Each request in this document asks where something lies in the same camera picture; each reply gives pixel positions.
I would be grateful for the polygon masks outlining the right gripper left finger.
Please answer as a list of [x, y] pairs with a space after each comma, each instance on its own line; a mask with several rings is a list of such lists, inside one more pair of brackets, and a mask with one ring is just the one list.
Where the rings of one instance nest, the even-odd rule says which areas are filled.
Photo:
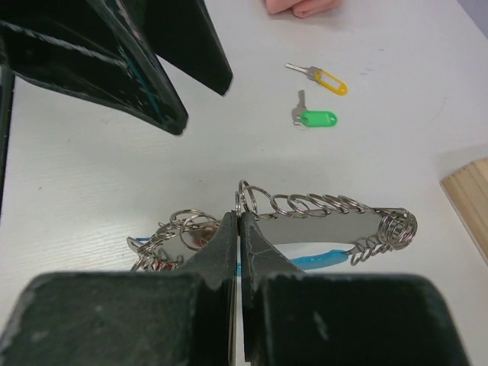
[[20, 294], [3, 365], [233, 365], [237, 217], [179, 269], [52, 272]]

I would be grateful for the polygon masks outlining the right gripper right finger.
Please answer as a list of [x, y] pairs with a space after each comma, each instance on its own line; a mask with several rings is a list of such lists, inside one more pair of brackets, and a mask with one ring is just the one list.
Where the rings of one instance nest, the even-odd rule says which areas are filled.
[[466, 365], [443, 296], [410, 274], [307, 274], [239, 219], [245, 360], [253, 365]]

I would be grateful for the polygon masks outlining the metal keyring plate with keys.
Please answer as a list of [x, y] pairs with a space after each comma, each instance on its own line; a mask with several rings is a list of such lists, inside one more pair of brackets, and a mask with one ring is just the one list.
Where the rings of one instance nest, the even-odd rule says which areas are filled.
[[[239, 182], [236, 213], [256, 221], [258, 231], [273, 245], [341, 243], [343, 249], [302, 256], [292, 264], [302, 270], [343, 262], [352, 266], [385, 252], [405, 249], [418, 230], [416, 216], [405, 208], [370, 207], [344, 195], [271, 194]], [[223, 220], [197, 209], [175, 211], [145, 238], [127, 237], [138, 259], [132, 271], [174, 271], [200, 251]]]

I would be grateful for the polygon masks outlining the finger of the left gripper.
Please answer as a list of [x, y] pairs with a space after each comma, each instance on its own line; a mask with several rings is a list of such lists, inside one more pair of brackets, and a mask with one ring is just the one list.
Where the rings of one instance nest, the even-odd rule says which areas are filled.
[[203, 1], [124, 4], [155, 54], [217, 94], [227, 93], [233, 73]]
[[3, 1], [1, 65], [178, 136], [188, 112], [135, 16], [130, 1]]

